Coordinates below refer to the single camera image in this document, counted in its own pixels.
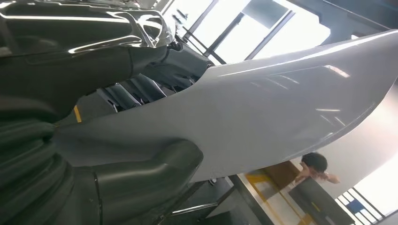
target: white car body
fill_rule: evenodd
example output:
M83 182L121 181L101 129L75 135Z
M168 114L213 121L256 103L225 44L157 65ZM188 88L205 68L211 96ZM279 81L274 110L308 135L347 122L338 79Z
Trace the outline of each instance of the white car body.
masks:
M193 181L248 172L317 150L359 125L398 76L398 31L209 68L188 89L61 127L74 166L139 161L175 139L204 160Z

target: dark hair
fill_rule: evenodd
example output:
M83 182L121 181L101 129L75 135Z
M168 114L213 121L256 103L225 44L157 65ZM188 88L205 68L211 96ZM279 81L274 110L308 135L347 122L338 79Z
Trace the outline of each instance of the dark hair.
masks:
M303 155L301 161L305 163L308 167L312 167L317 172L323 173L328 168L328 161L326 158L316 152L311 152Z

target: person's arm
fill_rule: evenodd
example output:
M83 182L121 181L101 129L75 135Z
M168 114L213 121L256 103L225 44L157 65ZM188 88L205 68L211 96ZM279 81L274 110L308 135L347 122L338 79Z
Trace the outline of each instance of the person's arm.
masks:
M322 179L329 181L332 184L338 184L340 183L340 179L334 175L334 174L329 174L327 172L324 172L321 176Z
M301 162L300 165L303 167L303 169L298 174L298 176L294 179L294 182L296 182L296 183L300 182L301 180L303 180L311 175L310 169L304 162Z

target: person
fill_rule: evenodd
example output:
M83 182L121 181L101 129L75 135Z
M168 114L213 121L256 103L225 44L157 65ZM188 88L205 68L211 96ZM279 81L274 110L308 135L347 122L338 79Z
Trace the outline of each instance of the person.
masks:
M303 155L300 165L303 167L303 169L295 178L296 183L308 177L311 177L314 180L327 180L333 184L340 183L340 179L336 175L325 172L328 168L328 161L323 155L317 152L311 152Z

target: bright window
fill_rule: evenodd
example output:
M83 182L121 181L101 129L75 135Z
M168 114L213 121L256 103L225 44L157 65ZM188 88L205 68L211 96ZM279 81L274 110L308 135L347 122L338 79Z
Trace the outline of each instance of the bright window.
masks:
M329 37L330 29L319 23L317 15L286 0L274 1L289 8L295 15L261 49L255 59L313 48Z

